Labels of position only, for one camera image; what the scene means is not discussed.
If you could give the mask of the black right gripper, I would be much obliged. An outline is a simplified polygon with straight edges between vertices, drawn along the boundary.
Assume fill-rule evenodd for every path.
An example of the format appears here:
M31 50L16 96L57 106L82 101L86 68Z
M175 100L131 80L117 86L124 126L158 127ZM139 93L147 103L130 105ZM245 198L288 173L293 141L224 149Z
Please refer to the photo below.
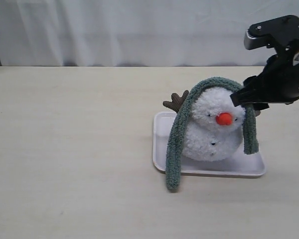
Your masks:
M258 76L248 77L243 88L230 95L235 107L252 107L255 111L269 104L292 104L299 100L299 49L285 55L271 56Z

